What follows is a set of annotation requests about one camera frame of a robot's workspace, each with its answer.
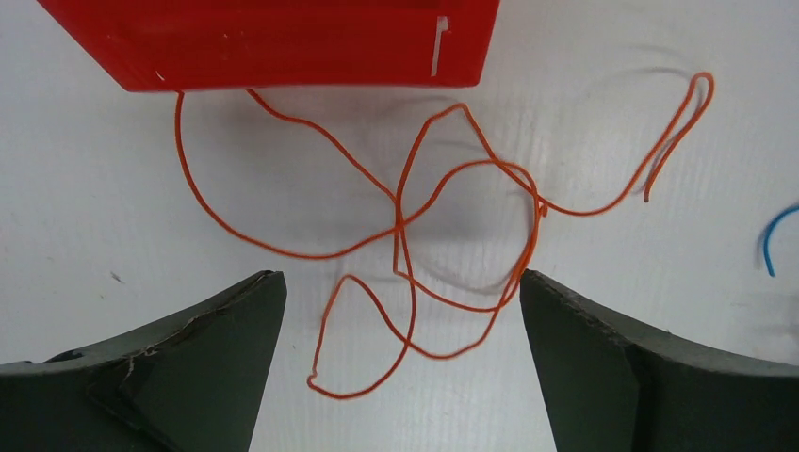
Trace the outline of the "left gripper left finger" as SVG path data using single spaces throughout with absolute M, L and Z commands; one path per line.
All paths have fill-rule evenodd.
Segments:
M 5 451 L 246 451 L 286 303 L 260 271 L 172 315 L 1 367 Z

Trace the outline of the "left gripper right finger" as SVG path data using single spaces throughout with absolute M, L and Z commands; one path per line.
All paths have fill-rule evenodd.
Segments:
M 794 451 L 798 369 L 701 345 L 528 270 L 520 306 L 560 451 Z

